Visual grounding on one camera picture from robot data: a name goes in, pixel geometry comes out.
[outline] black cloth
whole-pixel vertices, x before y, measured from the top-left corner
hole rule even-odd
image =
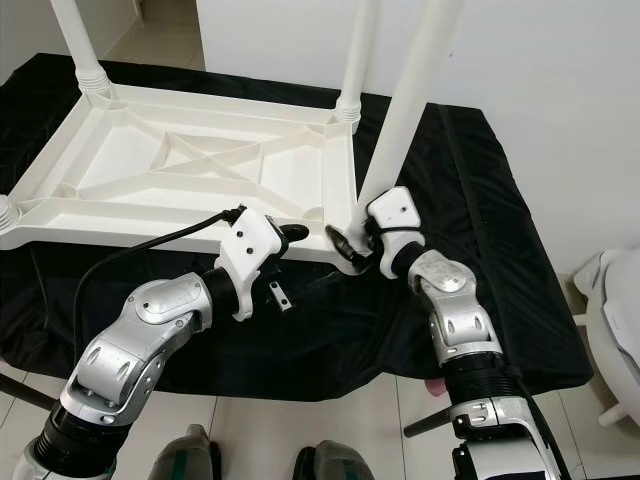
[[[332,108],[338,92],[190,70],[103,62],[115,83]],[[0,191],[7,194],[79,97],[70,58],[36,55],[1,88]],[[354,137],[358,188],[389,98],[363,95]],[[478,277],[478,295],[534,392],[585,383],[591,368],[505,154],[480,110],[428,105],[400,175],[430,244]],[[68,376],[71,312],[79,278],[113,248],[32,243],[2,251],[0,355],[25,370]],[[140,283],[213,266],[214,256],[149,251],[96,277],[85,302],[91,334],[110,325]],[[440,376],[426,327],[404,281],[377,269],[360,277],[330,265],[280,262],[296,308],[281,315],[264,291],[254,317],[219,318],[168,362],[159,388],[211,395],[315,401],[381,372]],[[493,298],[491,281],[498,292]],[[499,318],[496,302],[505,318]]]

